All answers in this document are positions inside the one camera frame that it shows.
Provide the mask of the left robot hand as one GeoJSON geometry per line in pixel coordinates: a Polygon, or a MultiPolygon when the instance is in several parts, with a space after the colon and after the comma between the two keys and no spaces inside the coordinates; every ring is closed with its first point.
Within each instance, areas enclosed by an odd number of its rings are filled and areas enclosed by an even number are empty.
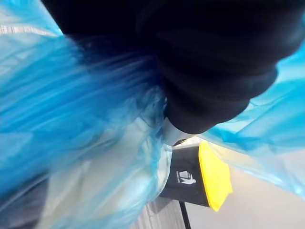
{"type": "Polygon", "coordinates": [[[70,36],[120,35],[151,51],[167,97],[163,138],[204,133],[246,109],[305,38],[302,0],[45,0],[70,36]]]}

